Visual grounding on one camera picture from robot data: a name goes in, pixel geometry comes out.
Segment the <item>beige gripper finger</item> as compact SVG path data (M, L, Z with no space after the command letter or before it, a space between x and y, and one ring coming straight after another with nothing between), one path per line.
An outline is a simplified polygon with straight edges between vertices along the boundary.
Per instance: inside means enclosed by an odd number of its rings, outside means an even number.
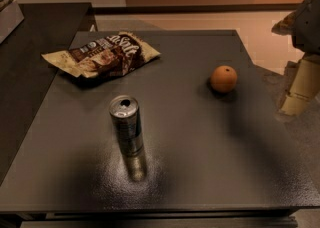
M271 29L272 33L278 35L292 35L294 32L294 23L296 19L296 12L293 11L284 17L282 20L277 22Z
M299 60L280 111L289 116L300 115L320 92L320 56L305 53Z

